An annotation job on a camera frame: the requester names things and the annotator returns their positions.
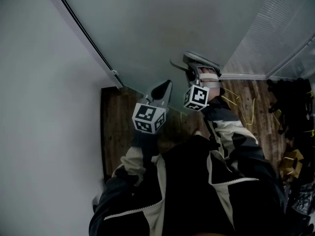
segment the fiducial marker cube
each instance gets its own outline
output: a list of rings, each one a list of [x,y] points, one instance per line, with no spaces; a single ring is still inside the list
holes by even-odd
[[[150,105],[137,103],[133,111],[132,121],[136,130],[155,134],[166,120],[166,110]]]
[[[200,111],[207,106],[209,88],[192,85],[184,96],[184,107]]]

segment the yellow object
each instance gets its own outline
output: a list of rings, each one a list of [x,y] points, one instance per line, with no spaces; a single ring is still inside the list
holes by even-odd
[[[235,93],[233,93],[232,91],[230,91],[229,89],[224,88],[224,90],[229,91],[230,93],[232,93],[233,95],[236,96],[236,103],[233,102],[233,101],[231,101],[231,100],[229,100],[228,98],[226,98],[226,97],[224,97],[224,96],[222,96],[222,98],[223,98],[223,99],[226,99],[226,100],[229,101],[229,102],[231,102],[231,103],[234,104],[235,106],[238,106],[238,108],[239,108],[239,110],[240,110],[240,112],[241,112],[241,114],[242,114],[242,117],[243,117],[243,119],[244,119],[244,122],[245,122],[247,125],[253,125],[253,123],[254,123],[255,98],[254,98],[254,100],[252,101],[252,122],[251,122],[251,123],[247,123],[247,121],[245,120],[245,117],[244,117],[244,115],[243,115],[243,112],[242,112],[242,110],[241,110],[241,108],[240,108],[240,105],[238,104],[238,103],[239,103],[239,100],[240,100],[241,98],[240,98],[237,94],[235,94]]]
[[[309,93],[309,94],[311,95],[310,98],[313,97],[313,92],[312,92],[312,91],[309,91],[309,92],[307,92],[307,93]]]
[[[304,131],[303,133],[311,132],[311,137],[315,135],[315,130]]]
[[[304,157],[298,149],[284,153],[279,165],[279,170],[283,173],[282,177],[284,180],[287,176],[299,178],[302,169],[302,163],[300,161],[302,159],[304,159]]]
[[[278,118],[276,117],[275,113],[272,113],[272,115],[274,116],[274,118],[276,119],[276,122],[281,125],[281,123],[278,121]]]

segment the jacket zipper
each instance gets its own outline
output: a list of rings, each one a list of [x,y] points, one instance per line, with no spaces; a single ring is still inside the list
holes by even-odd
[[[160,203],[162,203],[162,201],[163,201],[163,199],[162,199],[161,201],[159,201],[159,202],[153,204],[153,205],[150,205],[150,206],[146,206],[146,207],[139,208],[139,209],[135,209],[135,210],[128,210],[128,211],[124,211],[124,212],[122,212],[122,213],[117,213],[117,214],[109,215],[109,216],[105,217],[104,220],[109,219],[109,218],[124,216],[124,215],[127,215],[127,214],[136,213],[136,212],[142,211],[142,210],[144,210],[144,209],[157,206],[157,205],[159,205]]]
[[[241,183],[241,182],[245,182],[245,181],[256,181],[256,180],[259,180],[259,179],[253,178],[253,177],[242,177],[242,178],[238,178],[238,179],[223,182],[223,183],[212,183],[211,185],[234,184],[234,183]]]

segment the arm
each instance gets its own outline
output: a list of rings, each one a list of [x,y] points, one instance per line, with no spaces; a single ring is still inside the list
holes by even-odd
[[[134,209],[139,205],[135,198],[141,189],[144,179],[150,179],[156,172],[156,166],[151,162],[158,155],[157,135],[136,133],[132,147],[121,158],[121,165],[106,182],[99,205],[90,222],[89,234],[99,235],[103,231],[105,217]]]
[[[229,169],[241,177],[259,179],[270,190],[274,200],[282,204],[284,194],[278,174],[265,159],[257,139],[243,127],[227,103],[221,97],[216,97],[203,113],[205,120],[212,124],[215,133],[220,137]]]

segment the black jacket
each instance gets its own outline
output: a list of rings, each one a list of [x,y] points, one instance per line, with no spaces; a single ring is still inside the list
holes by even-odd
[[[161,155],[155,136],[138,135],[106,183],[90,236],[281,234],[283,188],[256,138],[220,98],[204,115],[219,147],[195,136]]]

